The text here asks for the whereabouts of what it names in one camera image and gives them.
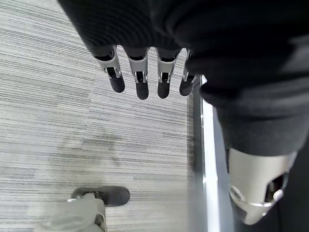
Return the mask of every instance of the floor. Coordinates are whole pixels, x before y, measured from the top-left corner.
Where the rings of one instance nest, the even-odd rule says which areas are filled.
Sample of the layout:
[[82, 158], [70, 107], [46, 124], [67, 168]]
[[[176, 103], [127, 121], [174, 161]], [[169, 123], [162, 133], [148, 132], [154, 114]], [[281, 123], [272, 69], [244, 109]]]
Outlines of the floor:
[[167, 99], [139, 100], [126, 55], [115, 93], [55, 0], [0, 2], [0, 231], [29, 232], [77, 187], [122, 185], [109, 232], [186, 232], [192, 97], [179, 92], [185, 52]]

